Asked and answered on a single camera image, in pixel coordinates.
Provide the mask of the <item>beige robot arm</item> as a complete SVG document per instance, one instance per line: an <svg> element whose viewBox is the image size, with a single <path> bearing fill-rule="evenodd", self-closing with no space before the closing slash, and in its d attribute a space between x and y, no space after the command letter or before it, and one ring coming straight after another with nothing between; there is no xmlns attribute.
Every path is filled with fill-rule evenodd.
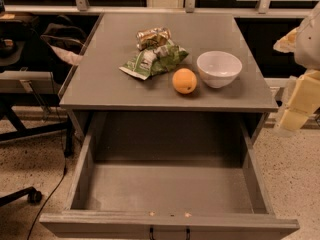
<svg viewBox="0 0 320 240"><path fill-rule="evenodd" d="M320 2L301 24L273 46L278 52L294 54L294 60L306 71L296 79L289 100L276 123L283 135L299 130L320 108Z"/></svg>

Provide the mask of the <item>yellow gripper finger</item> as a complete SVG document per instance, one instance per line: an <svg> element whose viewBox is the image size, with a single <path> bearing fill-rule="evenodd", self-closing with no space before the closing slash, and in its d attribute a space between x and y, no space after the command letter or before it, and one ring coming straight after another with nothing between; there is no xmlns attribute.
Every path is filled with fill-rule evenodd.
<svg viewBox="0 0 320 240"><path fill-rule="evenodd" d="M294 133L320 108L320 71L308 69L295 81L287 102L282 104L275 124L277 133Z"/></svg>
<svg viewBox="0 0 320 240"><path fill-rule="evenodd" d="M282 53L294 53L296 50L296 35L297 29L292 29L285 36L276 41L273 46L273 49Z"/></svg>

